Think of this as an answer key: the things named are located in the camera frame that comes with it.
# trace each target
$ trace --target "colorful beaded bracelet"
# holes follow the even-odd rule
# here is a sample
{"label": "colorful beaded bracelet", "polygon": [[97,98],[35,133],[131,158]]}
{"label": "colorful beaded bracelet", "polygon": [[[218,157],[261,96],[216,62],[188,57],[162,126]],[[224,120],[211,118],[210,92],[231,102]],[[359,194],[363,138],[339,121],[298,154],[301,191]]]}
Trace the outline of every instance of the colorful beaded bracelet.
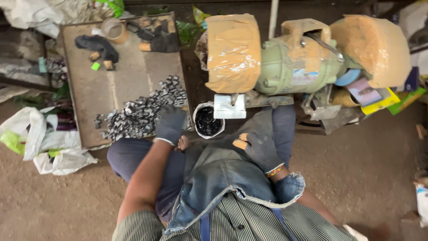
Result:
{"label": "colorful beaded bracelet", "polygon": [[266,177],[268,178],[268,177],[271,177],[271,176],[275,175],[276,173],[278,173],[279,171],[281,171],[283,167],[284,167],[284,165],[280,165],[277,168],[275,168],[274,170],[266,173]]}

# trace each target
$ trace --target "denim apron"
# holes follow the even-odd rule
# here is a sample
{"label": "denim apron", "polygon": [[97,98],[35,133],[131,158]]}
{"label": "denim apron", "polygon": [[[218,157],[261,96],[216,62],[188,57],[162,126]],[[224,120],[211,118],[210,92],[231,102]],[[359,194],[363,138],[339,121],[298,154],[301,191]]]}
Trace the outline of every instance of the denim apron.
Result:
{"label": "denim apron", "polygon": [[[201,239],[208,241],[209,213],[224,194],[235,191],[240,199],[270,208],[279,218],[290,240],[295,240],[282,219],[280,210],[302,196],[305,187],[304,178],[300,174],[289,174],[284,178],[286,187],[276,188],[275,195],[272,191],[275,187],[263,171],[249,161],[244,150],[232,145],[239,134],[254,130],[272,135],[271,109],[257,113],[228,138],[207,145],[200,155],[197,155],[199,158],[196,163],[189,162],[190,167],[185,168],[184,185],[172,208],[171,219],[163,232],[164,235],[185,230],[201,220]],[[282,201],[278,201],[277,196],[282,197]]]}

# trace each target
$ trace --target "blue jeans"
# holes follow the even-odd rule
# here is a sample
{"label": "blue jeans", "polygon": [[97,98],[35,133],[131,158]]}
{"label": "blue jeans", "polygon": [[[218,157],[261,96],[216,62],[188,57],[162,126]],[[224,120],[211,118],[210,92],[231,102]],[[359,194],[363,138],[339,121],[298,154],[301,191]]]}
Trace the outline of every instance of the blue jeans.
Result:
{"label": "blue jeans", "polygon": [[[272,112],[273,140],[278,157],[288,168],[293,144],[296,114],[293,105],[280,105]],[[107,152],[107,159],[113,171],[127,182],[146,156],[152,143],[146,139],[122,138],[114,142]],[[168,220],[184,183],[184,153],[173,151],[163,174],[162,185],[156,198],[156,213],[159,218]]]}

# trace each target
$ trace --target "green motor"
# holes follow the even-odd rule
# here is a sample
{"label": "green motor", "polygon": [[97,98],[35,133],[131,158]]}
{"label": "green motor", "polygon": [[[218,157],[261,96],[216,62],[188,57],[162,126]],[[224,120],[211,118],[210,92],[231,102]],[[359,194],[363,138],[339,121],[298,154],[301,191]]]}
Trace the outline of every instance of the green motor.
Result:
{"label": "green motor", "polygon": [[[314,40],[303,36],[302,44],[306,41]],[[330,46],[335,48],[336,41],[332,39]],[[262,44],[261,74],[255,86],[257,91],[270,96],[316,92],[334,83],[342,67],[337,56],[331,53],[329,59],[321,60],[319,71],[305,72],[306,62],[293,62],[287,53],[288,47],[281,39],[271,39]]]}

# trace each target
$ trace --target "wooden board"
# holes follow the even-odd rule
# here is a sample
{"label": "wooden board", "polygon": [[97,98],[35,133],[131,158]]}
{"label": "wooden board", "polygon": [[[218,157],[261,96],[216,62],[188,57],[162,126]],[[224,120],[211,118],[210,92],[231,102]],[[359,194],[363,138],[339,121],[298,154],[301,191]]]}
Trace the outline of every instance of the wooden board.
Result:
{"label": "wooden board", "polygon": [[[151,17],[174,19],[174,13]],[[147,97],[153,90],[160,90],[158,82],[165,80],[168,75],[179,76],[185,89],[180,53],[142,52],[138,49],[140,38],[134,33],[129,34],[124,44],[112,44],[119,53],[115,71],[106,71],[102,59],[97,61],[101,64],[98,71],[92,70],[93,63],[88,59],[91,51],[78,49],[74,39],[83,34],[90,36],[92,28],[100,26],[101,22],[94,22],[61,28],[74,112],[84,148],[111,142],[102,139],[100,135],[100,132],[107,130],[106,123],[103,123],[101,129],[95,129],[97,114],[120,110],[123,102],[136,100],[140,96]]]}

